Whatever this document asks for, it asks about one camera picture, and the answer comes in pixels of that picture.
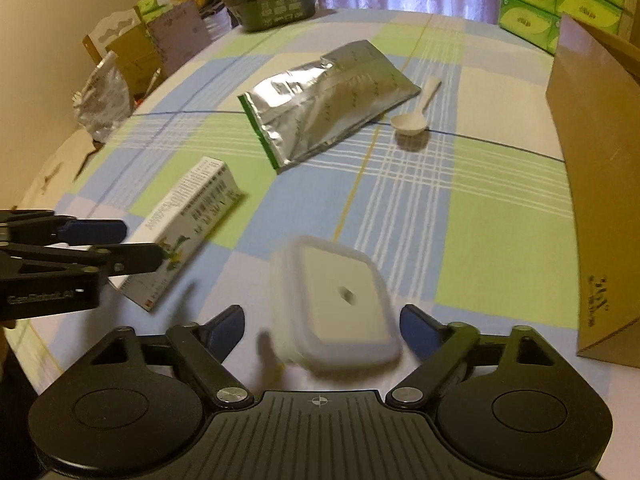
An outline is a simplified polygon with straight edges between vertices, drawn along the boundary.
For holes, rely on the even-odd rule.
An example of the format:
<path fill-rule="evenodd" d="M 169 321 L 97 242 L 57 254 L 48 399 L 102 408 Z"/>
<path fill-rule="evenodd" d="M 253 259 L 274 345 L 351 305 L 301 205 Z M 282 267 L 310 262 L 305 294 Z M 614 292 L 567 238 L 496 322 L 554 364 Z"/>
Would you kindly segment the long white green box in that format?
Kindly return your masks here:
<path fill-rule="evenodd" d="M 204 156 L 148 214 L 129 237 L 131 243 L 154 243 L 162 263 L 151 273 L 112 279 L 122 294 L 151 311 L 208 234 L 242 197 L 225 162 Z"/>

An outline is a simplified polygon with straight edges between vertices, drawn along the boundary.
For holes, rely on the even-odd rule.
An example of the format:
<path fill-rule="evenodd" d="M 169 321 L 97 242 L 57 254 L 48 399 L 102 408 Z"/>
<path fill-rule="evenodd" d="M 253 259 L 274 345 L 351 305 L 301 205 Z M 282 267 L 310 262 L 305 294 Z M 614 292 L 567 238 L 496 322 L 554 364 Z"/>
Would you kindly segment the white square plug device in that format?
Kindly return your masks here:
<path fill-rule="evenodd" d="M 313 372 L 368 370 L 396 362 L 401 342 L 390 295 L 363 252 L 310 235 L 270 258 L 274 354 Z"/>

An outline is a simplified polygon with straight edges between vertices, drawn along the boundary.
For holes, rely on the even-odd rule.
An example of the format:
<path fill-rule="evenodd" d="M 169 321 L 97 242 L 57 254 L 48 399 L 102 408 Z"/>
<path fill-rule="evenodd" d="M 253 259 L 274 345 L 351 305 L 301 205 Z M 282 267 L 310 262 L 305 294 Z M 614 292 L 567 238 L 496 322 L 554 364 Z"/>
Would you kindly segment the side clutter boxes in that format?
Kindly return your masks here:
<path fill-rule="evenodd" d="M 148 29 L 155 20 L 179 3 L 188 0 L 139 0 L 131 9 L 102 18 L 82 40 L 95 63 L 107 53 L 118 56 L 117 66 L 136 101 L 148 96 L 168 76 Z M 222 0 L 193 0 L 209 32 L 212 43 L 232 29 L 230 14 Z"/>

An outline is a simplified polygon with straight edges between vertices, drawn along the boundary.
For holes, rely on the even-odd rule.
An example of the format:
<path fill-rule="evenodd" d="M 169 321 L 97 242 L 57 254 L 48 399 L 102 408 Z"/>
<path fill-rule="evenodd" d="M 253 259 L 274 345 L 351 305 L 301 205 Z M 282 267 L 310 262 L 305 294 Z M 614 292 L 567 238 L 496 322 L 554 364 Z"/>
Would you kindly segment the crumpled clear plastic bag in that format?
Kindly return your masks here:
<path fill-rule="evenodd" d="M 90 134 L 93 141 L 101 144 L 134 111 L 134 101 L 117 62 L 117 54 L 108 52 L 92 71 L 84 88 L 72 97 L 78 124 Z"/>

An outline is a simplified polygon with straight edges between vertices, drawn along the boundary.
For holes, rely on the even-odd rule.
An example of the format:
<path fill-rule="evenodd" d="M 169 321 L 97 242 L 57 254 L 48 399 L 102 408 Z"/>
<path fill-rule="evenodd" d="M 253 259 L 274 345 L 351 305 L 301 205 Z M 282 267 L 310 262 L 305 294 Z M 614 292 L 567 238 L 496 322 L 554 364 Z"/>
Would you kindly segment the checked tablecloth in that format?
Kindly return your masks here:
<path fill-rule="evenodd" d="M 417 84 L 440 79 L 426 115 L 430 134 L 401 142 L 382 119 L 277 174 L 239 95 L 360 39 Z M 551 65 L 548 53 L 495 26 L 417 13 L 341 10 L 218 40 L 111 138 L 58 211 L 135 228 L 205 156 L 229 166 L 242 203 L 152 312 L 108 292 L 99 309 L 32 321 L 30 380 L 47 388 L 114 326 L 157 334 L 240 304 L 247 333 L 229 361 L 239 378 L 314 388 L 301 370 L 269 365 L 264 348 L 269 257 L 307 234 L 365 252 L 395 307 L 410 302 L 486 333 L 533 325 L 605 389 L 602 368 L 576 359 L 577 250 L 544 98 Z"/>

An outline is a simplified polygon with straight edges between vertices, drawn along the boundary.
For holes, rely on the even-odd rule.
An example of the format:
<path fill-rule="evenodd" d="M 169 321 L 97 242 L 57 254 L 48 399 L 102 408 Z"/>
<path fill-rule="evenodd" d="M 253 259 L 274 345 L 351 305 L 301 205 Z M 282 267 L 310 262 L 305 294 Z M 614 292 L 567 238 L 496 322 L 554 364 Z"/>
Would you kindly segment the purple grey cardboard sheet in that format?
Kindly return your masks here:
<path fill-rule="evenodd" d="M 148 29 L 167 76 L 174 74 L 212 43 L 193 0 L 179 3 L 150 21 Z"/>

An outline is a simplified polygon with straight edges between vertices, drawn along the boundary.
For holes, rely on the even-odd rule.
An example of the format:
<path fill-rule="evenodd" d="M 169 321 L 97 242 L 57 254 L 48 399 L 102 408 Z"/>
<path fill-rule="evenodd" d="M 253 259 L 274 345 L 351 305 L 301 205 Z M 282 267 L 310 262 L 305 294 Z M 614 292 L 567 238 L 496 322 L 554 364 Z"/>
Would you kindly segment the white plastic spoon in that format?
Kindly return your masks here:
<path fill-rule="evenodd" d="M 390 124 L 400 136 L 416 136 L 427 129 L 425 109 L 434 98 L 442 81 L 437 77 L 431 77 L 423 86 L 420 99 L 412 112 L 394 116 Z"/>

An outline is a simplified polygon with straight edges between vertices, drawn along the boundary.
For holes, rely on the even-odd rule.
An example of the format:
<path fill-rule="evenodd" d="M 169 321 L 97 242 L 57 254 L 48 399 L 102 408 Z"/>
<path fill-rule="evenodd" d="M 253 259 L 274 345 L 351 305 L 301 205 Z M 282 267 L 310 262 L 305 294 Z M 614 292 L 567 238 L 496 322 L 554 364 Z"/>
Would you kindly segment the silver foil pouch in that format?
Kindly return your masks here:
<path fill-rule="evenodd" d="M 420 88 L 368 40 L 275 74 L 239 96 L 274 170 L 342 142 Z"/>

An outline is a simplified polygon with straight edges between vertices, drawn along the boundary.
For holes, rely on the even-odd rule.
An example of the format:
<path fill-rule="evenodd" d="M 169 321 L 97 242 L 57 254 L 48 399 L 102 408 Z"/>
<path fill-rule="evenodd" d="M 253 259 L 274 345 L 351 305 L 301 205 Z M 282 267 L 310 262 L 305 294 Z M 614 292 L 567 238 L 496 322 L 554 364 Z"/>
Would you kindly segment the brown cardboard box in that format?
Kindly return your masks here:
<path fill-rule="evenodd" d="M 563 16 L 546 97 L 573 201 L 578 353 L 638 366 L 638 48 Z"/>

